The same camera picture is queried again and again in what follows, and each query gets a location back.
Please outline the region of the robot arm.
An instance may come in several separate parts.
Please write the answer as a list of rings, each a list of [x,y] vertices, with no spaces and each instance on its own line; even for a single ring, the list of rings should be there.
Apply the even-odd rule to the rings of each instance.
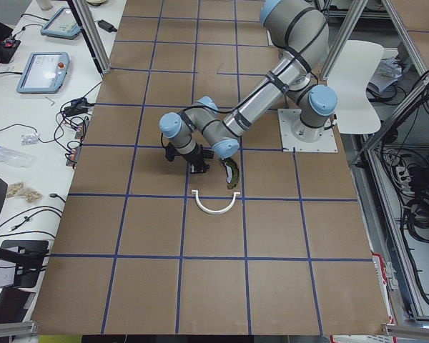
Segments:
[[[208,96],[163,115],[159,128],[169,142],[164,146],[167,161],[182,156],[193,173],[205,173],[209,169],[205,160],[212,154],[196,142],[193,132],[200,132],[213,153],[226,160],[239,149],[240,137],[282,95],[301,109],[292,125],[294,136],[304,142],[320,138],[337,106],[335,91],[311,80],[311,71],[327,48],[327,19],[306,1],[266,1],[260,22],[270,33],[272,44],[282,51],[278,64],[223,119]]]

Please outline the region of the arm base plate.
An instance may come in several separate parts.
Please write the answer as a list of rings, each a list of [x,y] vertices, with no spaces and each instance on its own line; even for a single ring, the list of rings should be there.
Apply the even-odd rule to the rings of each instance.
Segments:
[[[278,109],[282,150],[285,152],[337,153],[337,144],[330,120],[320,128],[305,126],[300,109]]]

